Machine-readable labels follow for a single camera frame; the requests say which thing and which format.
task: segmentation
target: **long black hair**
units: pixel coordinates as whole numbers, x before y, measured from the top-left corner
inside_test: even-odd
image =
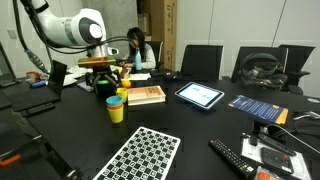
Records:
[[[141,29],[134,27],[129,29],[127,33],[127,37],[129,40],[137,40],[139,42],[139,49],[140,49],[140,54],[141,54],[141,59],[145,58],[145,37]],[[129,49],[130,49],[130,56],[134,56],[136,54],[136,49],[130,46],[129,44]]]

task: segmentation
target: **office chair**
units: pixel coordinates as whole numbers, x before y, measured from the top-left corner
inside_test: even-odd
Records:
[[[156,59],[155,69],[159,69],[161,66],[161,50],[162,50],[162,41],[149,41],[147,42],[152,47],[154,57]]]
[[[181,74],[184,78],[218,80],[223,46],[187,45]]]
[[[303,91],[301,88],[299,88],[298,86],[288,86],[287,85],[287,80],[288,77],[287,76],[283,76],[284,73],[284,69],[285,69],[285,65],[287,63],[287,54],[288,54],[288,49],[287,48],[274,48],[274,47],[240,47],[239,53],[238,53],[238,57],[237,57],[237,61],[235,64],[235,67],[233,69],[233,73],[231,76],[231,82],[237,82],[240,79],[240,70],[241,70],[241,64],[243,63],[243,61],[249,56],[252,55],[254,53],[266,53],[266,54],[270,54],[272,56],[274,56],[282,65],[283,65],[283,71],[278,72],[278,78],[283,79],[283,81],[285,82],[285,84],[283,85],[283,87],[280,89],[281,91],[287,91],[290,93],[294,93],[294,94],[303,94]]]
[[[315,47],[296,46],[282,44],[279,48],[288,48],[288,58],[285,66],[285,74],[288,76],[288,86],[298,86],[300,78],[309,75],[309,72],[301,71]]]

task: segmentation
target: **book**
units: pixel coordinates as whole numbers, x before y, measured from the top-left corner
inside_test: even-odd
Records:
[[[160,86],[148,86],[128,89],[128,105],[140,105],[164,102],[166,94]]]
[[[259,117],[269,123],[285,124],[288,115],[288,109],[286,108],[257,101],[242,95],[231,101],[229,106]]]

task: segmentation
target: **yellow cup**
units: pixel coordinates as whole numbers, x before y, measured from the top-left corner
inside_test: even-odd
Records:
[[[116,110],[109,109],[109,108],[107,109],[109,111],[110,119],[113,123],[119,123],[123,120],[123,105],[121,106],[121,108]]]
[[[117,88],[116,95],[122,97],[122,103],[127,102],[127,99],[128,99],[128,90],[127,90],[127,88]]]

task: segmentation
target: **white wall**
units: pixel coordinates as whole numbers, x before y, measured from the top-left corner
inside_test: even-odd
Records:
[[[300,80],[306,95],[320,97],[320,1],[287,0],[274,41],[280,44],[315,46],[303,71],[311,72]]]
[[[300,87],[305,95],[320,97],[319,9],[317,0],[178,0],[176,69],[187,44],[223,45],[220,76],[231,76],[240,46],[313,45],[317,48],[303,69],[311,75]]]
[[[80,9],[83,8],[82,1],[80,0],[47,0],[50,5],[50,9],[56,16],[74,16]],[[46,67],[50,68],[49,58],[45,50],[44,44],[40,41],[33,26],[22,6],[20,1],[19,12],[20,21],[22,26],[22,32],[24,39],[28,47],[39,56],[39,58],[45,63]],[[8,59],[12,65],[13,70],[17,77],[25,76],[27,71],[38,71],[40,72],[28,59],[24,53],[23,48],[20,44],[19,39],[10,39],[7,29],[16,30],[13,3],[12,0],[2,0],[0,6],[0,40],[7,53]],[[79,57],[85,57],[85,53],[78,56],[64,55],[51,51],[52,58],[71,67],[76,64]]]

